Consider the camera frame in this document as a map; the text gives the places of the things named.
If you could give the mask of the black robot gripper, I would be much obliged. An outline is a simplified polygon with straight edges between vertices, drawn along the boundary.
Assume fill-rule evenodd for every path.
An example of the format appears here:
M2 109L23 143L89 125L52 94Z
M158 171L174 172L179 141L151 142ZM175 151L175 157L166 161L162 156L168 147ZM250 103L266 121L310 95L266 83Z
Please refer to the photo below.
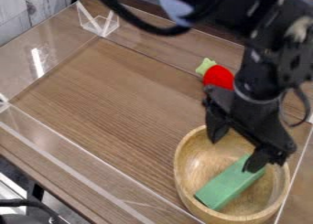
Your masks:
M267 164L283 165L297 145L278 119L278 103L243 100L234 91L204 86L206 134L215 144L233 128L255 146L242 171L257 173Z

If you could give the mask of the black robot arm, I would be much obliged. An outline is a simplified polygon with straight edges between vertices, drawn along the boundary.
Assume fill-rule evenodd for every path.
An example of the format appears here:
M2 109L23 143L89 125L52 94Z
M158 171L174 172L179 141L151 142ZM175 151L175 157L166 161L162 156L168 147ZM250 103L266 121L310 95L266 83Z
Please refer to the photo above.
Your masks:
M313 81L313 0L159 0L182 27L206 21L245 41L245 54L229 89L207 84L206 132L211 142L235 129L255 149L243 169L283 165L297 146L282 117L291 91L310 103L302 84Z

